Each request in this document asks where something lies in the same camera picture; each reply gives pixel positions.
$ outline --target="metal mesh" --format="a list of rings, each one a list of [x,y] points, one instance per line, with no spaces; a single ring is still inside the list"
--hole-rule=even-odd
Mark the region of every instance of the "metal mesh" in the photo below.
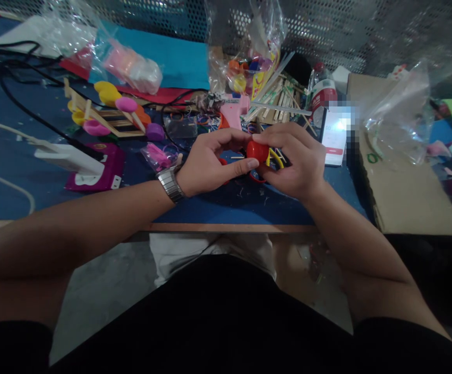
[[[87,0],[99,14],[130,29],[205,42],[203,0]],[[250,22],[248,1],[230,0],[226,51]],[[429,59],[439,77],[452,70],[452,0],[280,0],[288,25],[284,49],[331,70],[386,76],[395,65]],[[41,0],[0,0],[0,10],[40,13]]]

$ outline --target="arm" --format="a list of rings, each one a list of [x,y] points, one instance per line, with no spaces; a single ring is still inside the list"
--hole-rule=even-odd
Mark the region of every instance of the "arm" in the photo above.
[[[354,322],[378,316],[408,320],[446,337],[408,269],[387,239],[323,179],[325,147],[297,124],[272,126],[254,139],[281,148],[292,166],[260,174],[297,198],[313,217],[342,270]]]
[[[177,175],[185,195],[212,191],[257,167],[255,159],[222,166],[216,156],[249,140],[234,129],[199,136]],[[0,320],[34,320],[53,328],[72,272],[173,206],[160,182],[149,181],[53,206],[3,227]]]

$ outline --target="glue bottle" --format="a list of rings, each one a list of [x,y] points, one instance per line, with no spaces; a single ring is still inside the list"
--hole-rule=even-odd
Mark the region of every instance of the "glue bottle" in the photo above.
[[[334,78],[322,62],[317,63],[311,72],[308,91],[308,102],[311,103],[310,108],[313,112],[311,117],[314,126],[321,128],[325,111],[324,107],[328,108],[332,101],[337,101]]]

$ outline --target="blue paper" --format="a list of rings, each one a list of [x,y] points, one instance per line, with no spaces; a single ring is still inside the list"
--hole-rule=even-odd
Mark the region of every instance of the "blue paper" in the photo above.
[[[444,144],[452,142],[452,125],[445,119],[435,121],[430,133],[429,144],[440,140]]]
[[[148,33],[129,30],[104,22],[103,26],[124,46],[132,48],[145,58],[152,59],[162,69],[161,87],[205,88],[209,89],[207,45],[205,43],[189,42]],[[108,43],[105,32],[98,31],[96,45],[102,38]],[[102,74],[91,70],[90,83],[106,80]]]

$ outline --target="left hand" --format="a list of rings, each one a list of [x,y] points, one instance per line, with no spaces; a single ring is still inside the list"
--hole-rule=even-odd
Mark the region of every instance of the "left hand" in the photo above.
[[[199,135],[188,159],[176,175],[183,193],[192,197],[213,191],[230,179],[257,168],[259,162],[255,158],[245,158],[227,165],[219,162],[223,151],[247,149],[247,143],[251,140],[252,135],[232,128]]]

